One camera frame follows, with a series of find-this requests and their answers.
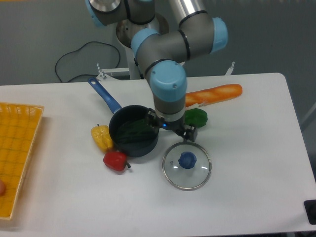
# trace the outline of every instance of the toy pepper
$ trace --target toy pepper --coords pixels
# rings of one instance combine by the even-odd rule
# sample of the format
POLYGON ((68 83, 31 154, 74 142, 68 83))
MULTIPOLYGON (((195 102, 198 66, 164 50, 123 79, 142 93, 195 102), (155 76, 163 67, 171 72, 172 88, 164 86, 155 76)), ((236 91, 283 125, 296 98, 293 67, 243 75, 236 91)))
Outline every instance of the toy pepper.
POLYGON ((91 129, 91 135, 94 142, 103 153, 113 149, 113 141, 109 134, 109 127, 106 125, 98 125, 91 129))
POLYGON ((207 122, 207 112, 201 109, 192 109, 185 112, 185 124, 193 124, 196 127, 203 127, 207 122))
POLYGON ((130 168, 130 164, 126 160, 127 156, 122 152, 108 152, 103 158, 104 164, 116 171, 123 171, 126 166, 130 168))

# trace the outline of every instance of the lid metal rim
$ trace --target lid metal rim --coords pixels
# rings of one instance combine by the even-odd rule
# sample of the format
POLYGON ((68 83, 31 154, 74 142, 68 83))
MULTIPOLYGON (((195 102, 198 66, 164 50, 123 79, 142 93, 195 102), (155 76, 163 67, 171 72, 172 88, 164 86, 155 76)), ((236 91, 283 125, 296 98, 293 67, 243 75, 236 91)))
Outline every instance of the lid metal rim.
POLYGON ((162 159, 162 170, 163 170, 163 173, 164 173, 166 179, 169 181, 170 184, 172 184, 173 186, 175 186, 176 188, 178 188, 178 189, 180 189, 180 190, 193 191, 193 190, 196 190, 196 189, 202 187, 202 186, 208 181, 209 177, 211 176, 212 161, 211 161, 211 157, 209 156, 209 154, 207 153, 207 151, 206 151, 202 146, 200 146, 199 144, 194 143, 194 142, 187 142, 187 141, 178 142, 178 143, 172 145, 171 147, 169 147, 169 149, 166 151, 165 155, 163 156, 163 159, 162 159), (188 144, 188 145, 195 146, 195 147, 201 149, 201 150, 205 153, 205 155, 207 156, 208 162, 209 162, 209 171, 208 171, 208 174, 207 174, 206 179, 205 179, 202 183, 200 183, 199 185, 194 186, 194 187, 191 187, 191 188, 184 188, 184 187, 181 187, 181 186, 176 185, 175 183, 173 183, 173 182, 168 178, 168 176, 167 176, 167 174, 166 174, 166 172, 165 172, 165 169, 164 169, 164 162, 165 162, 165 160, 166 160, 167 155, 169 154, 169 152, 170 152, 173 148, 175 148, 175 147, 177 147, 177 146, 180 146, 180 145, 182 145, 182 144, 188 144))

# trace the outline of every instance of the yellow plastic basket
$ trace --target yellow plastic basket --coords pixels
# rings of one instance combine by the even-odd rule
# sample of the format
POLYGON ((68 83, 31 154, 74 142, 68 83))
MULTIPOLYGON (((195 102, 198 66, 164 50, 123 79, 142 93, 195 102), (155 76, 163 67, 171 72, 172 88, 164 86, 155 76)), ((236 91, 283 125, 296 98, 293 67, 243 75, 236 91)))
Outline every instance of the yellow plastic basket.
POLYGON ((44 107, 0 102, 0 219, 10 220, 44 107))

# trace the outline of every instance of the yellow bell pepper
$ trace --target yellow bell pepper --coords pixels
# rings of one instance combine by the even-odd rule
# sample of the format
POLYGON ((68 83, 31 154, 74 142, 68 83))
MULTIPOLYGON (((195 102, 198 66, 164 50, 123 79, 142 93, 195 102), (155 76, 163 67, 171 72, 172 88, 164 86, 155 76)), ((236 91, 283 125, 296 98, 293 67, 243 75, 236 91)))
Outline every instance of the yellow bell pepper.
POLYGON ((113 148, 113 141, 109 134, 109 127, 106 125, 98 125, 91 129, 92 138, 103 153, 113 148))

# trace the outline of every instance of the blue lid knob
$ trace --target blue lid knob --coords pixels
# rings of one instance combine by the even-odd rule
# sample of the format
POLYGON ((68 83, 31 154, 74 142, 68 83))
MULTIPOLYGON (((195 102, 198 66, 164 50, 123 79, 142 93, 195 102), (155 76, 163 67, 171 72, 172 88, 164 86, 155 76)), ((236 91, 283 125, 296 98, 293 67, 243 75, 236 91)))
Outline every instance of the blue lid knob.
POLYGON ((225 48, 228 42, 228 31, 225 22, 221 18, 213 18, 214 41, 211 53, 225 48))
POLYGON ((182 168, 192 169, 196 164, 197 157, 192 152, 182 152, 178 161, 182 168))

